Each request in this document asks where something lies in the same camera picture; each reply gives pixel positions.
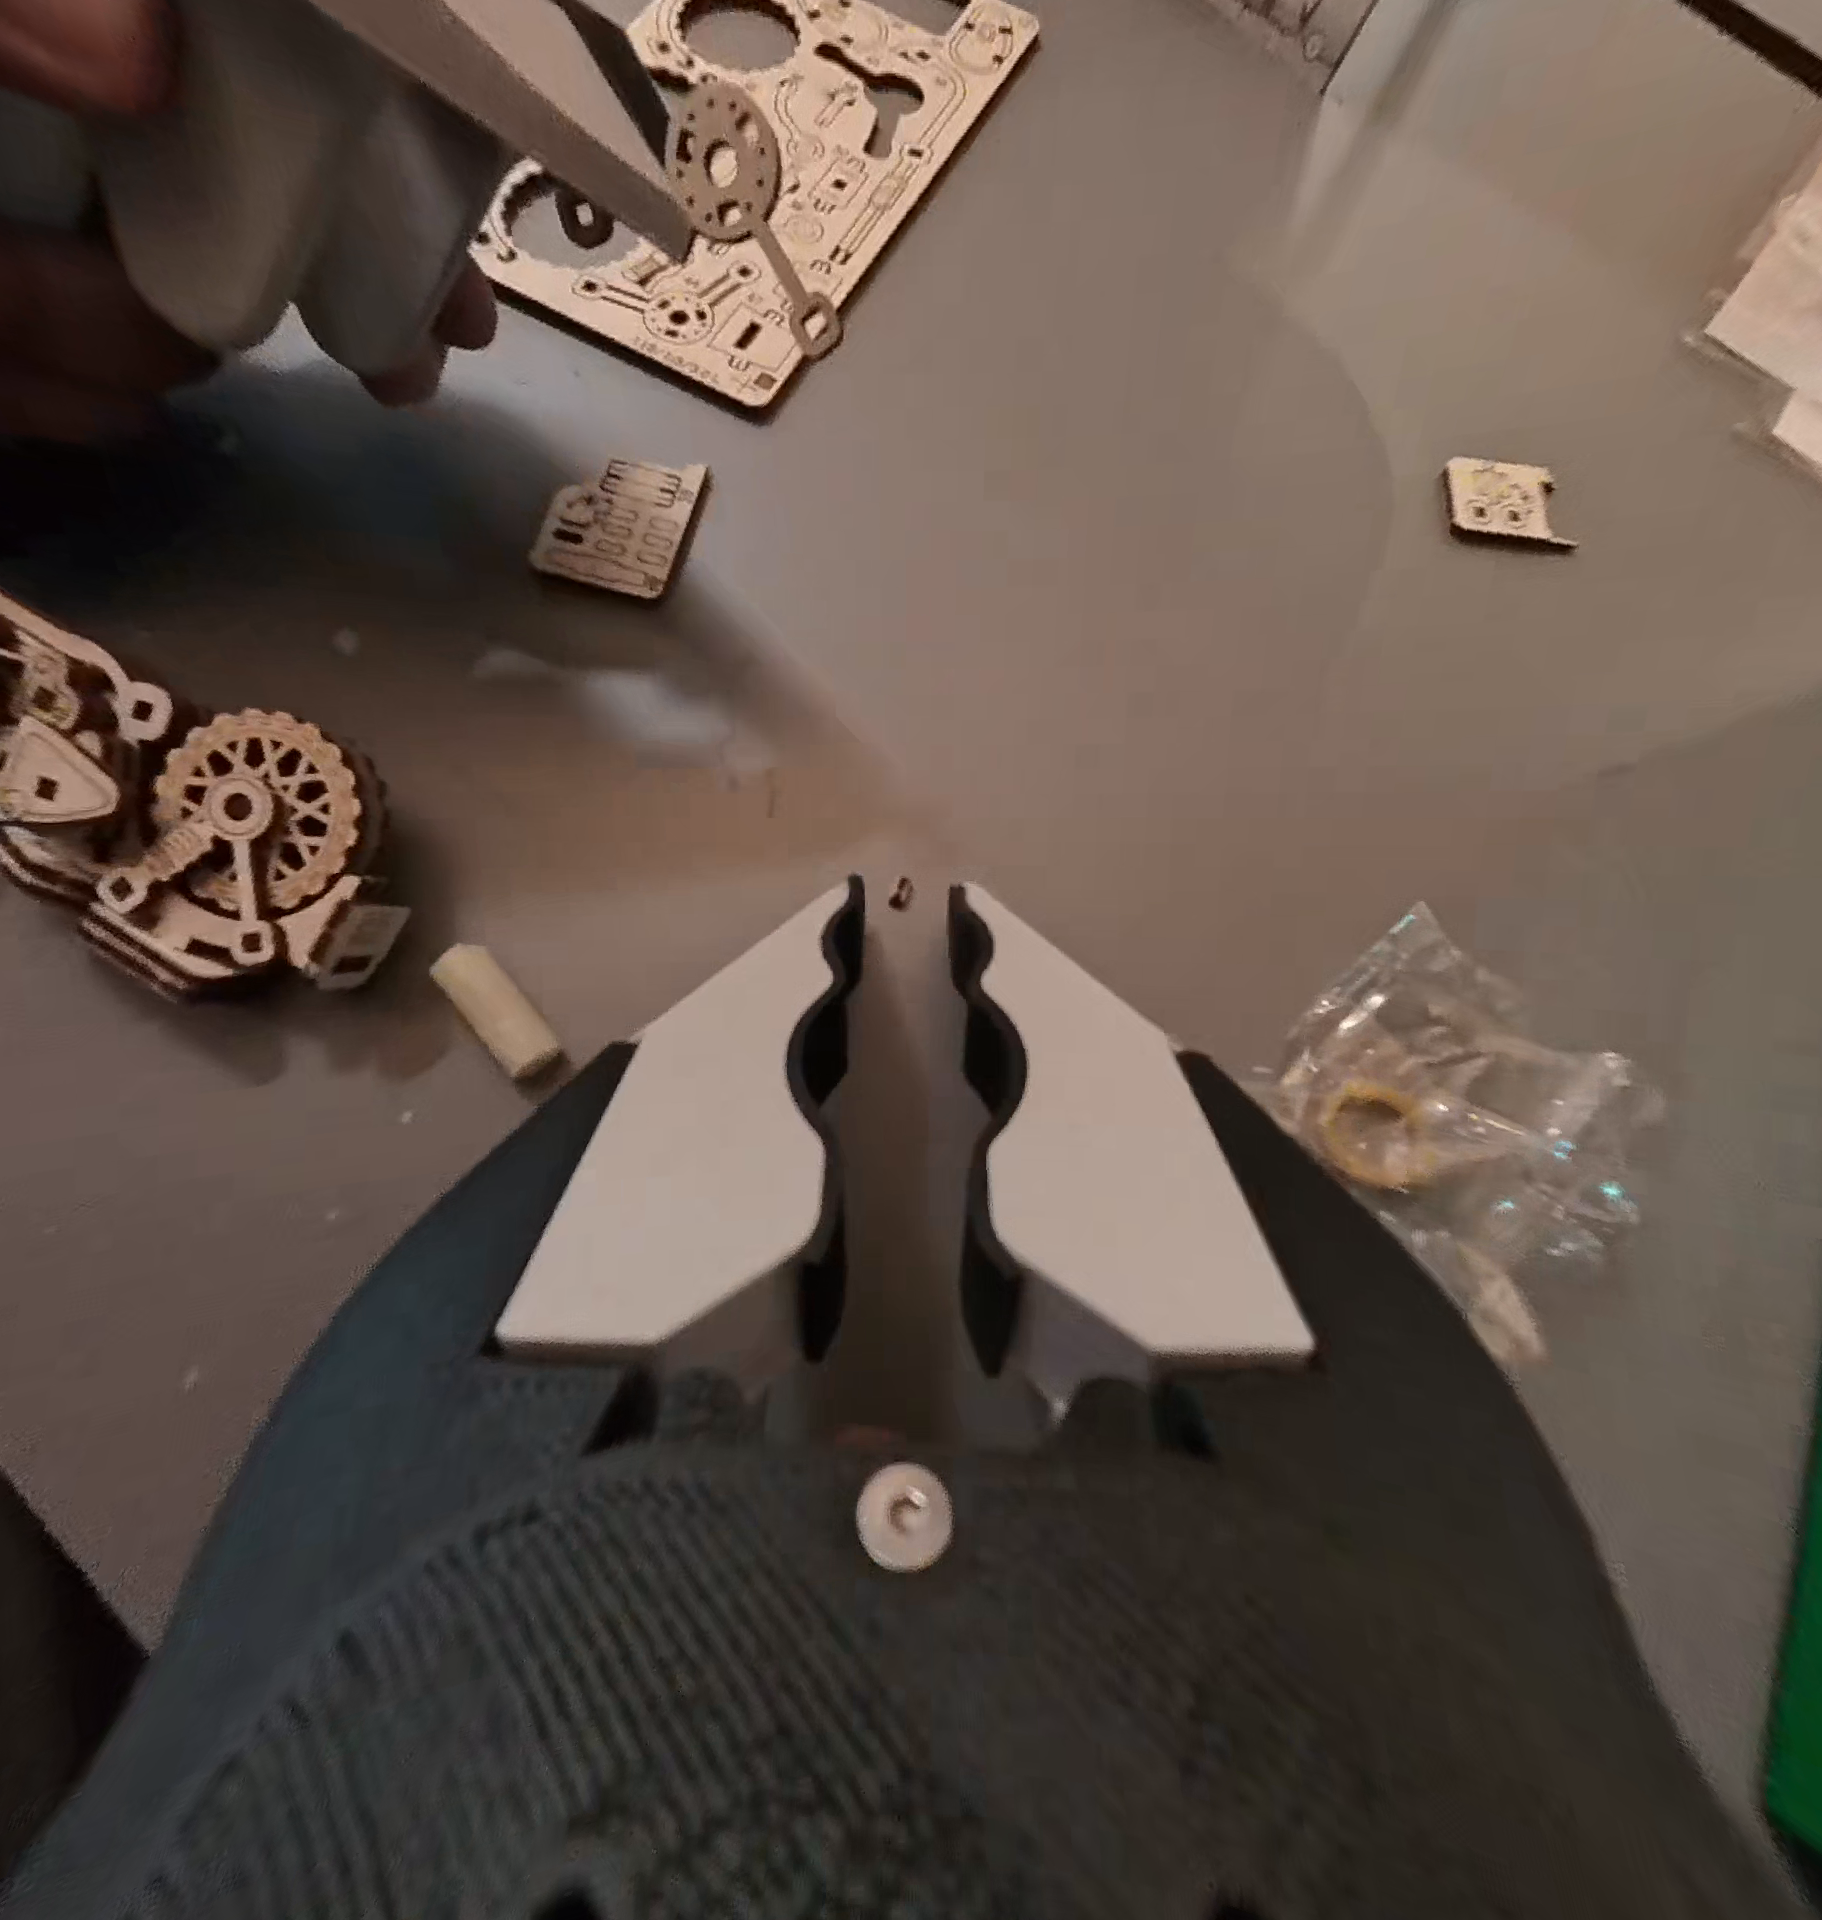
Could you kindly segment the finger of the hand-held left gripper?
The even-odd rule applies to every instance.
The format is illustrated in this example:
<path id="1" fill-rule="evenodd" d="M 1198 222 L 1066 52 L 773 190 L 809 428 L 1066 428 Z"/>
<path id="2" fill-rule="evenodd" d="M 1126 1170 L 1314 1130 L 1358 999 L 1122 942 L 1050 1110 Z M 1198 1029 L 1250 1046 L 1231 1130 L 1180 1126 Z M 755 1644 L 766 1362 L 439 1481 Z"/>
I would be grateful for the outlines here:
<path id="1" fill-rule="evenodd" d="M 673 106 L 633 33 L 598 5 L 321 0 L 316 10 L 617 224 L 663 256 L 693 249 L 693 217 L 665 176 Z"/>

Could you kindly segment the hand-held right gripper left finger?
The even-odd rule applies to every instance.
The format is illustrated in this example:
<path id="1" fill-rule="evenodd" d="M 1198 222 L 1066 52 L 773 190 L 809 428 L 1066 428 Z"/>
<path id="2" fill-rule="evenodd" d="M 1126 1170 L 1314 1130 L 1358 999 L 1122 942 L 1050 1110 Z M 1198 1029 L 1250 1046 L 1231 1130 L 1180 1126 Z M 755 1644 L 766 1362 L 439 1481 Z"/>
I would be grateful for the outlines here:
<path id="1" fill-rule="evenodd" d="M 651 1021 L 492 1343 L 524 1362 L 792 1370 L 846 1321 L 848 1073 L 865 883 L 846 876 Z"/>

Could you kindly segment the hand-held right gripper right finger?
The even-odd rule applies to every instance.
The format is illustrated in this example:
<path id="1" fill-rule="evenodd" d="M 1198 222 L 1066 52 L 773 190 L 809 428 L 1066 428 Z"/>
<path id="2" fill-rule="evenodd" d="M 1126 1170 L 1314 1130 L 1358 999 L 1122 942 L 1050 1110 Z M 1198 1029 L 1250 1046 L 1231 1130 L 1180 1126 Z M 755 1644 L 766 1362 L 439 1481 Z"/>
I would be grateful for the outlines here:
<path id="1" fill-rule="evenodd" d="M 1057 1418 L 1097 1380 L 1291 1370 L 1310 1325 L 1178 1043 L 987 888 L 948 889 L 967 1083 L 960 1310 L 987 1380 Z"/>

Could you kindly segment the wooden puzzle sheet with gear holes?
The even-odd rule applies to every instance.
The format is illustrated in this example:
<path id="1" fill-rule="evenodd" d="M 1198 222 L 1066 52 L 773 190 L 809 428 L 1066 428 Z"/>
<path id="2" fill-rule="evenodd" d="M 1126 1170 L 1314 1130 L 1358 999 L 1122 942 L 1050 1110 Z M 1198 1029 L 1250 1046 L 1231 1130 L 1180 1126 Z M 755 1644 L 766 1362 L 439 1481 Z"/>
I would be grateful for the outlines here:
<path id="1" fill-rule="evenodd" d="M 764 106 L 782 162 L 773 241 L 804 295 L 836 312 L 897 248 L 1041 45 L 1041 16 L 1017 5 L 948 5 L 942 25 L 921 25 L 900 5 L 781 0 L 745 14 L 782 25 L 788 45 L 731 63 L 693 38 L 716 14 L 727 5 L 641 5 L 630 33 L 673 106 L 704 82 L 731 82 Z M 473 256 L 498 295 L 750 417 L 828 356 L 822 317 L 809 322 L 816 346 L 802 346 L 755 236 L 699 236 L 683 261 L 665 261 L 630 231 L 593 248 L 590 234 L 604 231 L 598 212 L 565 217 L 557 186 L 535 162 L 519 162 Z"/>

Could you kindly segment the wooden disc link piece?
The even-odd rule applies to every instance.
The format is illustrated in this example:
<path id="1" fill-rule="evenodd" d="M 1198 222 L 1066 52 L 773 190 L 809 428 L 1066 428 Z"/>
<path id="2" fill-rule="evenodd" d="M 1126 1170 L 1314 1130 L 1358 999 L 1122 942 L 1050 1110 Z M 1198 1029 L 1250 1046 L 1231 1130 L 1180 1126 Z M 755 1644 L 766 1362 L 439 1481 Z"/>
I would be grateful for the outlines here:
<path id="1" fill-rule="evenodd" d="M 773 234 L 782 190 L 782 143 L 750 89 L 725 76 L 693 82 L 674 111 L 665 171 L 688 224 L 727 248 L 755 241 L 788 303 L 788 330 L 804 359 L 839 346 L 846 323 L 816 295 Z"/>

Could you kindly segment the slotted small wooden plate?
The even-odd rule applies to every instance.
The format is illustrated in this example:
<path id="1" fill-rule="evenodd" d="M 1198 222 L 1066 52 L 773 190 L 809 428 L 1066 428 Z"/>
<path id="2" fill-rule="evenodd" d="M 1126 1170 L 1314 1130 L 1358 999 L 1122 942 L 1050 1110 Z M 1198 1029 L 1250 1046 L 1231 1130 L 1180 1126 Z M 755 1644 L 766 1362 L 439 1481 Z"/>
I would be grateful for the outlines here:
<path id="1" fill-rule="evenodd" d="M 704 495 L 704 462 L 605 459 L 552 497 L 527 565 L 553 585 L 656 606 L 683 565 Z"/>

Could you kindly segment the grey desk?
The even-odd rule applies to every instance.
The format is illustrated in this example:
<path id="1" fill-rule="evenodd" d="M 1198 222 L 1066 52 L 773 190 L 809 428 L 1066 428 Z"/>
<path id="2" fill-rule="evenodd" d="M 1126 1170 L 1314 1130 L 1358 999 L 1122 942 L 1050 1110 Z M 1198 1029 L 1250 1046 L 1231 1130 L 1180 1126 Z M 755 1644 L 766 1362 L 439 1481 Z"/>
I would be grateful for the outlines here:
<path id="1" fill-rule="evenodd" d="M 796 1411 L 1017 1436 L 951 1328 L 948 888 L 1234 1073 L 1429 903 L 1667 1102 L 1522 1392 L 1758 1823 L 1822 1362 L 1822 485 L 1691 331 L 1822 98 L 1682 5 L 1418 5 L 1365 94 L 1209 5 L 1033 14 L 773 417 L 513 306 L 408 417 L 284 330 L 141 459 L 0 455 L 0 585 L 370 750 L 416 906 L 359 993 L 179 1009 L 0 876 L 0 1466 L 151 1644 L 310 1335 L 527 1110 L 430 959 L 486 942 L 590 1060 L 848 874 L 855 1292 Z M 1549 468 L 1574 549 L 1452 538 L 1454 455 Z M 710 468 L 656 606 L 527 565 L 605 459 Z"/>

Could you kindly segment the person's left hand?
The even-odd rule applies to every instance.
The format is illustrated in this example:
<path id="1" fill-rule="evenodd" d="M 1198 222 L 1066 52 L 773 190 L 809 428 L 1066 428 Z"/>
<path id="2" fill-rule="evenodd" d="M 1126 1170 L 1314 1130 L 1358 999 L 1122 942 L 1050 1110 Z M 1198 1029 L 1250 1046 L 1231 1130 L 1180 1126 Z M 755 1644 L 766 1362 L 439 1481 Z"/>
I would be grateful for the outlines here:
<path id="1" fill-rule="evenodd" d="M 79 115 L 143 115 L 175 85 L 175 14 L 146 0 L 0 0 L 0 85 Z M 0 217 L 0 436 L 100 445 L 217 372 L 104 236 Z"/>

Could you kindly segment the yellow rubber band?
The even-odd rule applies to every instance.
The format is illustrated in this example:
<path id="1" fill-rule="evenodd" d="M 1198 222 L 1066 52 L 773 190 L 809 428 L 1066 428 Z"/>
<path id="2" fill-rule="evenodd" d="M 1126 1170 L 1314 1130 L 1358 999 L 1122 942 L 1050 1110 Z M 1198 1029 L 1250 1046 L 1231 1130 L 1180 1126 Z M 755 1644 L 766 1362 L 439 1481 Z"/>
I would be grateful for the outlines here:
<path id="1" fill-rule="evenodd" d="M 1324 1159 L 1354 1186 L 1413 1193 L 1437 1176 L 1437 1141 L 1416 1095 L 1385 1083 L 1344 1083 L 1314 1119 Z"/>

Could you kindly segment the white wax cylinder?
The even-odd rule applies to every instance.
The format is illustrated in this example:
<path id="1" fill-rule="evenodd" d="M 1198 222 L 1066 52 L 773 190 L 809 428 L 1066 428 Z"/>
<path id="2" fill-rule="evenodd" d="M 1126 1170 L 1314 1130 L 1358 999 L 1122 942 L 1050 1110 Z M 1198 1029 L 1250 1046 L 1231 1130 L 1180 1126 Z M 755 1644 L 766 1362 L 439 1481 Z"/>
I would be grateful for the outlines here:
<path id="1" fill-rule="evenodd" d="M 535 1083 L 565 1063 L 553 1024 L 491 948 L 455 942 L 432 959 L 430 977 L 513 1083 Z"/>

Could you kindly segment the clear plastic bag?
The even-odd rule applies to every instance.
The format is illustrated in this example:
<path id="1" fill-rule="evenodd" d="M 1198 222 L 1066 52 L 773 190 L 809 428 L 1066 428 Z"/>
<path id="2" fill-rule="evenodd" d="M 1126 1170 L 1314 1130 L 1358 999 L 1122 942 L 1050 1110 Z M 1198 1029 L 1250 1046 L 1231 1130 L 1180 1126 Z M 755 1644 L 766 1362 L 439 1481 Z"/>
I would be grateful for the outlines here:
<path id="1" fill-rule="evenodd" d="M 1418 1097 L 1437 1176 L 1413 1193 L 1347 1182 L 1314 1119 L 1344 1083 Z M 1617 1049 L 1564 1049 L 1527 1029 L 1522 993 L 1413 903 L 1291 1024 L 1245 1090 L 1440 1285 L 1484 1354 L 1544 1362 L 1537 1292 L 1600 1269 L 1640 1224 L 1643 1136 L 1663 1095 Z"/>

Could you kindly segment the assembled wooden gear model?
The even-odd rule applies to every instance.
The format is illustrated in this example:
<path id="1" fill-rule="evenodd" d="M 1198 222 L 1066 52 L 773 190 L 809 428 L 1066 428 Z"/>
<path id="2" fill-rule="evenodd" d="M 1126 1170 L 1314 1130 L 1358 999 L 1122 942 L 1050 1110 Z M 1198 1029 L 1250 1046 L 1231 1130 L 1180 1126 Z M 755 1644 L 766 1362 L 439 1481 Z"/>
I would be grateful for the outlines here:
<path id="1" fill-rule="evenodd" d="M 0 876 L 175 999 L 364 992 L 388 900 L 385 783 L 284 709 L 199 709 L 0 593 Z"/>

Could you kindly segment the small square wooden plate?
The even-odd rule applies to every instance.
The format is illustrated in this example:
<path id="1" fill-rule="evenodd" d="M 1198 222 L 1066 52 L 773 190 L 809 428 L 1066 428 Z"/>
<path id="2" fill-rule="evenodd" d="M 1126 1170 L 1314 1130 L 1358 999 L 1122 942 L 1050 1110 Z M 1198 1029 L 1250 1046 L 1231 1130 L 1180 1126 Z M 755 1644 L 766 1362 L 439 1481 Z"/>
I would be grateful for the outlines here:
<path id="1" fill-rule="evenodd" d="M 1454 455 L 1440 468 L 1444 523 L 1457 542 L 1527 546 L 1571 553 L 1574 542 L 1549 523 L 1554 472 Z"/>

